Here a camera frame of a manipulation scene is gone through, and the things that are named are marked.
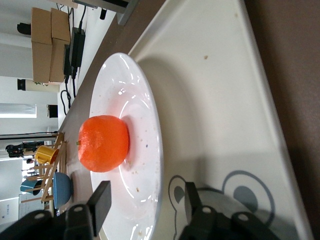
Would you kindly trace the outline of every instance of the cardboard box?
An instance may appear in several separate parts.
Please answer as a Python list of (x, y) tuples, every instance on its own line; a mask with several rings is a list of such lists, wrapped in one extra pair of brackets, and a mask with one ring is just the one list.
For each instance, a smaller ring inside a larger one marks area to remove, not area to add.
[(48, 83), (52, 56), (51, 13), (33, 7), (31, 10), (33, 81)]
[(63, 63), (65, 45), (70, 44), (70, 30), (68, 14), (51, 8), (51, 36), (52, 55), (50, 67), (50, 82), (62, 83), (64, 81)]

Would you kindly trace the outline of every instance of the white tray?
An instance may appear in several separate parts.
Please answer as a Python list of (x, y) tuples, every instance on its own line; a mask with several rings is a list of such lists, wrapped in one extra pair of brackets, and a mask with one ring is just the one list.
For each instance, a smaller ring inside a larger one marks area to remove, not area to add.
[(177, 239), (187, 223), (184, 181), (247, 201), (282, 240), (313, 239), (244, 3), (167, 0), (129, 55), (163, 139), (153, 239)]

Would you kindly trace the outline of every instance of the white plate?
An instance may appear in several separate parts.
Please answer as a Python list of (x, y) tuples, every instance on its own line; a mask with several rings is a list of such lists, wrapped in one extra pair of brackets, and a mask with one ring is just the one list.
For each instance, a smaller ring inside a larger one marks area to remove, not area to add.
[(150, 239), (162, 192), (162, 138), (147, 79), (124, 53), (110, 56), (100, 69), (90, 117), (99, 115), (122, 119), (130, 135), (129, 153), (118, 168), (91, 172), (93, 190), (101, 181), (111, 181), (112, 205), (102, 228), (109, 240)]

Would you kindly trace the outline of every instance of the orange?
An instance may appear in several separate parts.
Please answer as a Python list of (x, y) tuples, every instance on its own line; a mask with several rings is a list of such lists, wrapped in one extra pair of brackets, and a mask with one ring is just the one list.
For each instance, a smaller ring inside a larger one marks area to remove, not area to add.
[(126, 124), (110, 115), (87, 119), (79, 130), (78, 157), (88, 170), (107, 172), (119, 166), (129, 150)]

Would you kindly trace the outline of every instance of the window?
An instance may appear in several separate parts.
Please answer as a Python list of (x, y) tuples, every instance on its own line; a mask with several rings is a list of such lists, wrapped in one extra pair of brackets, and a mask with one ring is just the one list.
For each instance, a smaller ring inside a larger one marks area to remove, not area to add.
[(36, 104), (0, 103), (0, 118), (2, 119), (35, 119)]

